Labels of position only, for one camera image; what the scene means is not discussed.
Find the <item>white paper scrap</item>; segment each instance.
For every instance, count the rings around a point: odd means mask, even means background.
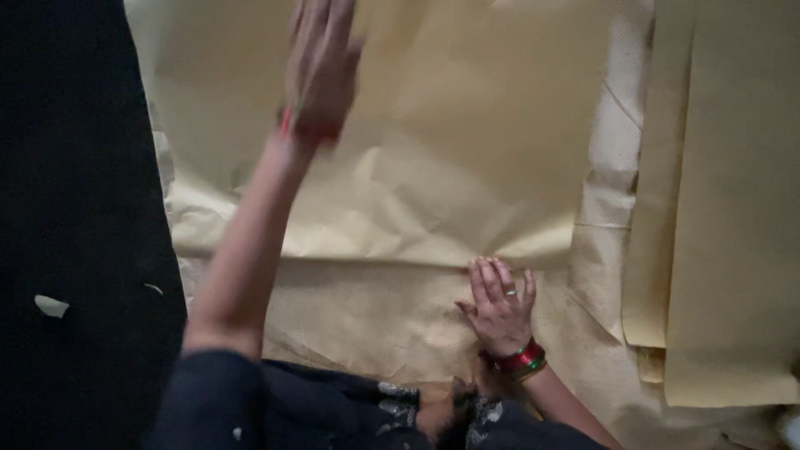
[[[70,305],[67,303],[59,302],[56,299],[51,299],[50,297],[45,297],[44,295],[36,295],[34,297],[34,302],[43,313],[49,315],[50,317],[58,317],[59,319],[64,317],[66,309],[70,307]]]
[[[148,283],[142,283],[142,284],[144,284],[145,286],[149,287],[150,289],[156,291],[159,295],[164,295],[164,291],[162,291],[160,287],[158,287],[158,286],[156,286],[154,284],[148,284]]]

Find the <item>finger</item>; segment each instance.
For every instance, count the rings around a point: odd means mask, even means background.
[[[303,0],[302,16],[300,17],[299,31],[293,47],[293,58],[296,58],[298,96],[302,95],[303,87],[309,78],[311,71],[311,61],[316,55],[319,39],[325,25],[318,25],[318,18],[321,16],[321,5],[319,0]]]
[[[511,276],[511,270],[506,266],[506,263],[503,263],[498,258],[492,259],[492,263],[494,263],[494,269],[497,271],[498,275],[500,275],[500,284],[502,285],[503,294],[507,299],[513,298],[513,300],[519,300],[519,297],[517,297],[517,286],[514,284],[514,277]]]
[[[344,52],[355,16],[355,0],[335,0],[330,6],[326,39],[335,52]]]
[[[303,23],[308,22],[309,28],[309,47],[315,48],[317,43],[325,37],[328,28],[328,15],[330,14],[330,0],[308,0],[310,5],[306,9],[311,9],[308,19],[303,18]]]
[[[292,19],[289,22],[289,45],[294,46],[294,43],[298,40],[298,34],[300,34],[300,24],[302,23],[302,16],[303,11],[306,9],[306,0],[297,0],[297,4],[294,6],[294,12],[292,13]]]
[[[522,302],[530,306],[536,302],[536,279],[530,269],[525,269],[525,293],[522,294]]]
[[[478,318],[478,309],[475,305],[459,300],[455,302],[455,306],[461,309],[461,312],[463,312],[464,316],[470,321],[470,325],[474,326],[475,320]]]
[[[328,27],[328,19],[330,18],[330,0],[315,0],[317,3],[317,14],[314,20],[318,26]]]
[[[489,301],[492,303],[505,301],[506,295],[503,294],[500,278],[494,270],[494,266],[486,258],[478,258],[478,265],[481,267],[481,277],[486,288],[486,294],[489,295]]]
[[[490,303],[486,288],[483,285],[481,268],[475,259],[470,261],[470,287],[472,287],[472,296],[475,298],[475,306],[483,307]]]
[[[361,62],[361,53],[364,51],[364,38],[356,38],[347,45],[347,73],[355,76],[358,64]]]

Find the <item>red bangle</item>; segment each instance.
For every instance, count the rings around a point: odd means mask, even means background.
[[[282,138],[288,138],[289,135],[291,134],[291,132],[293,131],[292,130],[292,126],[294,124],[292,123],[292,121],[293,121],[294,117],[293,117],[292,114],[293,113],[292,113],[292,107],[291,106],[285,107],[283,109],[283,112],[281,113],[281,132],[280,132],[280,136]],[[308,139],[308,140],[310,140],[312,142],[315,142],[317,144],[323,143],[323,142],[333,142],[333,143],[335,143],[335,142],[337,142],[339,140],[339,137],[341,136],[341,131],[337,127],[323,127],[320,131],[315,131],[315,132],[309,132],[308,130],[295,128],[294,132],[298,136],[300,136],[300,137],[302,137],[304,139]]]
[[[481,353],[482,356],[494,363],[494,366],[500,372],[512,376],[513,378],[520,378],[529,373],[537,372],[544,367],[545,364],[545,349],[542,348],[541,345],[536,344],[533,338],[530,338],[530,341],[525,347],[520,348],[516,353],[505,358],[493,357],[483,350],[481,350]]]

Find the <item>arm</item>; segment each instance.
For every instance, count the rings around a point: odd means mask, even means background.
[[[261,358],[266,308],[294,197],[320,141],[342,128],[361,47],[349,43],[354,0],[298,2],[281,135],[267,139],[234,220],[211,261],[183,338],[184,352],[227,348]]]
[[[470,286],[475,303],[456,302],[481,345],[492,356],[513,355],[530,341],[530,313],[536,300],[536,283],[525,270],[525,291],[519,299],[514,278],[499,259],[470,262]],[[613,450],[622,446],[546,365],[522,382],[528,398],[546,420],[562,422]]]

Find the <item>torn paper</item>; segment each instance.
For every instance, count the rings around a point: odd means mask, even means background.
[[[56,299],[51,299],[50,297],[45,297],[44,295],[36,295],[34,297],[34,303],[36,303],[36,306],[43,313],[49,315],[50,317],[58,317],[59,319],[64,317],[64,313],[66,312],[67,308],[70,307],[70,305],[67,303],[59,302]]]

